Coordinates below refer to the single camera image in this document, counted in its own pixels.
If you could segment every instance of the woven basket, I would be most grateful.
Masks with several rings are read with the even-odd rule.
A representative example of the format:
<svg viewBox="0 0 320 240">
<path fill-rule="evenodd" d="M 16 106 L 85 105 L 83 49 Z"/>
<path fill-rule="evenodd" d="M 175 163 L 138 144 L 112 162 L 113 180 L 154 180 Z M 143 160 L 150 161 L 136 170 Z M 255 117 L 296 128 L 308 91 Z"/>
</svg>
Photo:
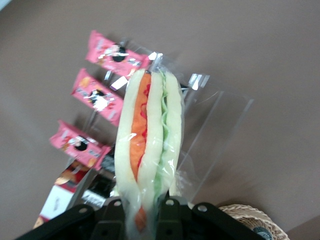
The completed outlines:
<svg viewBox="0 0 320 240">
<path fill-rule="evenodd" d="M 289 240 L 288 235 L 263 211 L 249 205 L 240 204 L 221 206 L 219 209 L 251 230 L 255 227 L 263 227 L 267 229 L 272 234 L 273 240 Z"/>
</svg>

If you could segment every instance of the clear plastic bag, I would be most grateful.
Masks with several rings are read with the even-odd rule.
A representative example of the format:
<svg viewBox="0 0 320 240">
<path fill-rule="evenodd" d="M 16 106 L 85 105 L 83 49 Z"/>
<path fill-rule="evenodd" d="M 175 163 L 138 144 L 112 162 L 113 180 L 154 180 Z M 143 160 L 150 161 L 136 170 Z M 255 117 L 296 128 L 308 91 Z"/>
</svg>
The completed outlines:
<svg viewBox="0 0 320 240">
<path fill-rule="evenodd" d="M 129 80 L 114 158 L 116 187 L 131 239 L 150 239 L 155 232 L 157 201 L 175 178 L 183 105 L 179 82 L 164 68 L 138 70 Z"/>
</svg>

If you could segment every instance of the plastic wrap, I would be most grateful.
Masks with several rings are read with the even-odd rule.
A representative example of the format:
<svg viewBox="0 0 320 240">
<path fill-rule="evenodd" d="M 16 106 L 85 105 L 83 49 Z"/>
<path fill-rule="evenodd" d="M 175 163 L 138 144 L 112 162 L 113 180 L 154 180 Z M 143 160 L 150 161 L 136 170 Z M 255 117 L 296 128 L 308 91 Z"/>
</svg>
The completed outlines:
<svg viewBox="0 0 320 240">
<path fill-rule="evenodd" d="M 141 69 L 129 80 L 114 162 L 132 239 L 152 236 L 155 206 L 174 181 L 183 132 L 182 99 L 180 84 L 168 71 Z"/>
<path fill-rule="evenodd" d="M 185 92 L 185 125 L 176 192 L 193 202 L 248 112 L 253 99 L 205 74 L 193 74 Z"/>
<path fill-rule="evenodd" d="M 62 120 L 58 122 L 59 129 L 50 138 L 51 144 L 85 166 L 99 170 L 104 156 L 111 148 L 100 144 L 85 132 Z"/>
<path fill-rule="evenodd" d="M 148 55 L 126 49 L 123 44 L 116 44 L 96 30 L 91 32 L 85 59 L 126 78 L 150 63 Z"/>
<path fill-rule="evenodd" d="M 71 94 L 118 126 L 123 99 L 90 76 L 85 68 L 78 73 Z"/>
</svg>

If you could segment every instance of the packaged snack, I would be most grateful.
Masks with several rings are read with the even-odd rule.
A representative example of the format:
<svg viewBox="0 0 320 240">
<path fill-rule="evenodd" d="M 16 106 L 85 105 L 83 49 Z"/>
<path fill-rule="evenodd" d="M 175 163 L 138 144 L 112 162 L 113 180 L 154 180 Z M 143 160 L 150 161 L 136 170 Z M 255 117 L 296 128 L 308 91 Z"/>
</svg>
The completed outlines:
<svg viewBox="0 0 320 240">
<path fill-rule="evenodd" d="M 81 180 L 88 173 L 90 168 L 75 160 L 56 179 L 49 196 L 36 220 L 33 228 L 41 226 L 43 223 L 64 213 L 74 196 Z"/>
<path fill-rule="evenodd" d="M 93 30 L 88 43 L 86 60 L 98 64 L 127 79 L 138 69 L 149 65 L 147 55 L 135 53 L 107 39 L 101 33 Z"/>
<path fill-rule="evenodd" d="M 85 68 L 78 73 L 71 95 L 93 108 L 113 125 L 119 125 L 123 99 L 90 76 Z"/>
<path fill-rule="evenodd" d="M 58 132 L 50 138 L 51 144 L 83 165 L 100 170 L 101 162 L 111 148 L 62 120 L 58 122 L 60 126 Z"/>
<path fill-rule="evenodd" d="M 183 105 L 180 84 L 170 72 L 141 69 L 129 80 L 114 164 L 116 188 L 127 203 L 127 235 L 132 239 L 154 233 L 157 201 L 174 181 Z"/>
</svg>

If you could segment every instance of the pink snack package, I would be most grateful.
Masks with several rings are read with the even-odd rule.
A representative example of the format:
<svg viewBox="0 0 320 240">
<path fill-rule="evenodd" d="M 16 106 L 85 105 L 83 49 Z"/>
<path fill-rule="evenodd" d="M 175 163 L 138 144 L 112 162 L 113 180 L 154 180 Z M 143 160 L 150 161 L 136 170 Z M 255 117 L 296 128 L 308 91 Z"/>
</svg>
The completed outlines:
<svg viewBox="0 0 320 240">
<path fill-rule="evenodd" d="M 150 63 L 147 55 L 125 49 L 96 30 L 90 34 L 88 50 L 86 60 L 127 79 L 136 70 L 146 68 Z"/>
<path fill-rule="evenodd" d="M 113 125 L 119 125 L 123 99 L 90 76 L 85 68 L 78 73 L 71 95 L 99 112 Z"/>
<path fill-rule="evenodd" d="M 75 126 L 62 120 L 58 122 L 60 126 L 58 132 L 50 138 L 51 144 L 81 164 L 100 170 L 101 162 L 111 148 L 97 142 Z"/>
</svg>

